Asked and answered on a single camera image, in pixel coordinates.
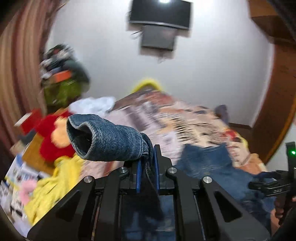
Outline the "grey blue backpack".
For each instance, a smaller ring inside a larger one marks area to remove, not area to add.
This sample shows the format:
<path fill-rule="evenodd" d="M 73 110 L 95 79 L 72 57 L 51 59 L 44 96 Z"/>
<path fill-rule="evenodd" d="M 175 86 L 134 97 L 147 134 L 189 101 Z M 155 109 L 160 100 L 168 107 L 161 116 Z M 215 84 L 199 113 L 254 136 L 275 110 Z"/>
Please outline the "grey blue backpack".
<path fill-rule="evenodd" d="M 215 107 L 214 112 L 226 125 L 229 125 L 229 114 L 225 104 Z"/>

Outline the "black wall television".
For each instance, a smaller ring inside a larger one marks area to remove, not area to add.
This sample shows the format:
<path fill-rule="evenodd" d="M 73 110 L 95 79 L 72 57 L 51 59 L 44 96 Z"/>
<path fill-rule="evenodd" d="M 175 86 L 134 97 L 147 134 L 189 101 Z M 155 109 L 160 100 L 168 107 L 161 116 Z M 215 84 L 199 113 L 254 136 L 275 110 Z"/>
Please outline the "black wall television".
<path fill-rule="evenodd" d="M 188 30 L 192 3 L 188 1 L 132 1 L 129 22 Z"/>

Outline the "blue denim jacket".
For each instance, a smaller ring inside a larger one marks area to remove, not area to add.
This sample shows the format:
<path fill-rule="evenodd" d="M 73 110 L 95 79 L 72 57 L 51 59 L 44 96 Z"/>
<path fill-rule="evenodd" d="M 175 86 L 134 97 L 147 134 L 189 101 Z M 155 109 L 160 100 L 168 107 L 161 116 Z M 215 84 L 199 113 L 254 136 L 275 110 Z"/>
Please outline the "blue denim jacket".
<path fill-rule="evenodd" d="M 173 197 L 158 193 L 154 145 L 149 137 L 94 114 L 70 116 L 66 130 L 71 145 L 82 159 L 123 161 L 124 166 L 140 161 L 138 215 L 133 218 L 132 230 L 127 234 L 129 240 L 176 240 Z M 195 198 L 204 231 L 203 240 L 270 239 L 270 202 L 257 191 L 248 189 L 252 175 L 232 166 L 224 145 L 214 148 L 186 145 L 181 160 L 173 166 L 200 180 L 200 190 Z M 96 240 L 106 240 L 105 185 L 101 190 Z"/>

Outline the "printed newspaper pattern bedspread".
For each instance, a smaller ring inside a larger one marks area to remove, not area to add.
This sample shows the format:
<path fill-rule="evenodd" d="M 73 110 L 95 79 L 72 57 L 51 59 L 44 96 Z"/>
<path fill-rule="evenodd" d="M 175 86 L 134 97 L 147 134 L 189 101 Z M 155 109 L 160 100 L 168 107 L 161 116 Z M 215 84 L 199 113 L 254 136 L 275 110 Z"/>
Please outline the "printed newspaper pattern bedspread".
<path fill-rule="evenodd" d="M 267 171 L 259 155 L 250 153 L 247 140 L 213 110 L 187 104 L 164 92 L 130 94 L 118 100 L 104 118 L 145 133 L 173 164 L 180 160 L 186 144 L 202 148 L 225 144 L 233 167 L 251 174 Z"/>

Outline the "pile of clothes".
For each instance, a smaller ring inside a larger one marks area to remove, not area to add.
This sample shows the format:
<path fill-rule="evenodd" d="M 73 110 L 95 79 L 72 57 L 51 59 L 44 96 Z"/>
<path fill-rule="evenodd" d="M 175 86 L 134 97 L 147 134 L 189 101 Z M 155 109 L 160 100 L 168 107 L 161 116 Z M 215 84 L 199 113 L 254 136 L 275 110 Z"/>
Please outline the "pile of clothes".
<path fill-rule="evenodd" d="M 73 78 L 85 86 L 90 84 L 87 71 L 75 58 L 73 48 L 67 44 L 58 44 L 44 53 L 39 68 L 43 81 L 49 81 L 54 75 L 68 71 L 70 77 L 66 79 Z"/>

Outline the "white cloth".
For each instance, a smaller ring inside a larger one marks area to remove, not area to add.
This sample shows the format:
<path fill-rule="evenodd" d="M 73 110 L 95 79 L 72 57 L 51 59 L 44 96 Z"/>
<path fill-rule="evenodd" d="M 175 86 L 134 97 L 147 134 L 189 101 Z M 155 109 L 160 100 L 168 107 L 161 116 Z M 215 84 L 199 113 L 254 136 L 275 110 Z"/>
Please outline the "white cloth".
<path fill-rule="evenodd" d="M 96 114 L 104 117 L 113 109 L 115 102 L 114 96 L 88 97 L 71 103 L 68 106 L 68 111 L 73 114 Z"/>

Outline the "wooden wardrobe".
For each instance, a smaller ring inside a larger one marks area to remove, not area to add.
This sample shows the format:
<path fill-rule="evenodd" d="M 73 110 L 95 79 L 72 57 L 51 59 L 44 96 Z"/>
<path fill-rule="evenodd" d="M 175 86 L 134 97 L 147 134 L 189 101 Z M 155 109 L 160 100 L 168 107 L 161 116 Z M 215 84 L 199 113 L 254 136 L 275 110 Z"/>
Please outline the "wooden wardrobe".
<path fill-rule="evenodd" d="M 249 1 L 249 10 L 274 48 L 271 76 L 250 146 L 267 164 L 295 116 L 295 1 Z"/>

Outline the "green storage box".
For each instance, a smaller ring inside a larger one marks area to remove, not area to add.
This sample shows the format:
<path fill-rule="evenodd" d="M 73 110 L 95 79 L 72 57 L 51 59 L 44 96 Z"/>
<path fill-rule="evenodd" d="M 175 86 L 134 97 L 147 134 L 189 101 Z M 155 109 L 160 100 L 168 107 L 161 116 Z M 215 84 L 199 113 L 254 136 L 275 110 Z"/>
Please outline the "green storage box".
<path fill-rule="evenodd" d="M 82 85 L 72 79 L 44 86 L 44 97 L 47 106 L 65 108 L 77 100 L 81 93 Z"/>

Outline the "yellow pillow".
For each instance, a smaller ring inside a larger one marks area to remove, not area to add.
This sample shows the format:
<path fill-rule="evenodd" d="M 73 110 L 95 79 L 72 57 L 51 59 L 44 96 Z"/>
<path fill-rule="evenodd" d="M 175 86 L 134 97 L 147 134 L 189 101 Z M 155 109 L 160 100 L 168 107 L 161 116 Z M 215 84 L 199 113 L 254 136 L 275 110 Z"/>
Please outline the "yellow pillow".
<path fill-rule="evenodd" d="M 132 90 L 132 93 L 145 90 L 145 89 L 152 89 L 157 91 L 163 91 L 160 83 L 152 78 L 147 78 L 141 80 Z"/>

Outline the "yellow garment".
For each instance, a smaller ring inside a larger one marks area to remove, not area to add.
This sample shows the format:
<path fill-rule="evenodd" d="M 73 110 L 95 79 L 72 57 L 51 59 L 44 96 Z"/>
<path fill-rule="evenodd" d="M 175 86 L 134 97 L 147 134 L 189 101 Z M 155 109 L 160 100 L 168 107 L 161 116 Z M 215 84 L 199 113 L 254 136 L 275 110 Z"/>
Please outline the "yellow garment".
<path fill-rule="evenodd" d="M 79 156 L 62 156 L 54 162 L 54 172 L 51 177 L 41 179 L 24 205 L 27 220 L 35 225 L 49 212 L 80 181 L 80 173 L 84 160 Z"/>

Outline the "red plush toy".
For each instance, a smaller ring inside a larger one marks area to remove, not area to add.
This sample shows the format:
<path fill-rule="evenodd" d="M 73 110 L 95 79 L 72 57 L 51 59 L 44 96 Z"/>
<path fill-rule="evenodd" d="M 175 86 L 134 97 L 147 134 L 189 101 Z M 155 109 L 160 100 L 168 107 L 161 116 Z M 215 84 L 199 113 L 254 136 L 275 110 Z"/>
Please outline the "red plush toy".
<path fill-rule="evenodd" d="M 43 138 L 39 153 L 47 163 L 75 154 L 66 131 L 66 123 L 71 115 L 67 109 L 60 114 L 49 114 L 35 126 L 35 131 Z"/>

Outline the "red striped curtain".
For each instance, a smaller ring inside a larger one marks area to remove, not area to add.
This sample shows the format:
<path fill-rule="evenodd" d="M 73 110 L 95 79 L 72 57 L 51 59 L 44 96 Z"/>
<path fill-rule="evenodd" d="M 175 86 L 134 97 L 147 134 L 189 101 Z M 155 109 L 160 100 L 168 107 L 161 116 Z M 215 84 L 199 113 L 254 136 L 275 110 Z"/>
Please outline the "red striped curtain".
<path fill-rule="evenodd" d="M 1 144 L 9 149 L 14 124 L 33 109 L 46 112 L 39 64 L 60 1 L 1 1 Z"/>

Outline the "orange shoe box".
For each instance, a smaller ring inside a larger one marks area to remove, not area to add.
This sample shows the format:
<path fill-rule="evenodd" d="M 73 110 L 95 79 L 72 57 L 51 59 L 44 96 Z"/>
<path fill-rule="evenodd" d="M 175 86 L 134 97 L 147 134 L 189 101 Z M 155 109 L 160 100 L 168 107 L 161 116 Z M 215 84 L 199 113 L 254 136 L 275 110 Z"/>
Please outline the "orange shoe box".
<path fill-rule="evenodd" d="M 58 72 L 51 76 L 50 81 L 53 83 L 59 83 L 71 78 L 71 72 L 69 70 Z"/>

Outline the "small black wall monitor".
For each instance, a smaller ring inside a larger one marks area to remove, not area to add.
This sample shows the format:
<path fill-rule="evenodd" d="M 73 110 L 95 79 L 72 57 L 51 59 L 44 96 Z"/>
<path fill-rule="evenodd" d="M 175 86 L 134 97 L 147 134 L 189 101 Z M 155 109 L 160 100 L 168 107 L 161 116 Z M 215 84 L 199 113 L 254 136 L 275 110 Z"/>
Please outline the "small black wall monitor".
<path fill-rule="evenodd" d="M 156 25 L 143 26 L 141 47 L 173 51 L 176 35 L 177 29 L 174 28 Z"/>

